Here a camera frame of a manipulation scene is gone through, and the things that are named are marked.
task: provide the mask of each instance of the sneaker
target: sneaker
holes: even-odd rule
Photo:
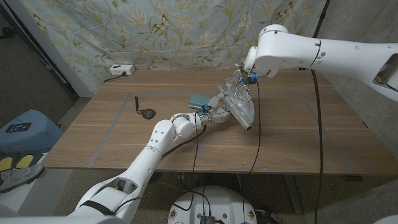
[[[6,193],[22,185],[30,184],[44,171],[41,164],[22,169],[12,169],[1,173],[0,193]]]

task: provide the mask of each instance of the yellow shoe insole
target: yellow shoe insole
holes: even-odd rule
[[[6,157],[0,161],[0,171],[11,169],[12,158]]]
[[[27,155],[24,156],[19,162],[18,164],[15,166],[16,168],[26,168],[29,167],[30,163],[33,160],[33,156],[32,155]]]

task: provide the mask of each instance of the transparent plastic object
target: transparent plastic object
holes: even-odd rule
[[[227,96],[224,97],[224,102],[241,126],[250,131],[254,122],[254,105],[249,95],[249,86],[239,82],[242,76],[241,71],[237,70],[232,78],[225,80]]]

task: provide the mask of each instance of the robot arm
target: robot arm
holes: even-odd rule
[[[134,217],[140,199],[163,153],[178,138],[187,138],[196,129],[210,123],[221,123],[230,117],[221,107],[205,107],[196,113],[175,114],[170,120],[159,121],[147,146],[122,174],[94,185],[81,198],[69,217],[115,215],[124,223]]]
[[[311,68],[357,79],[398,101],[398,44],[365,44],[289,34],[281,25],[261,30],[251,47],[244,71],[275,76],[280,69]]]

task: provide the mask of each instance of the electrical outlet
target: electrical outlet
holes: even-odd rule
[[[123,72],[126,72],[126,75],[132,75],[136,69],[134,65],[112,65],[109,70],[112,75],[122,75]]]

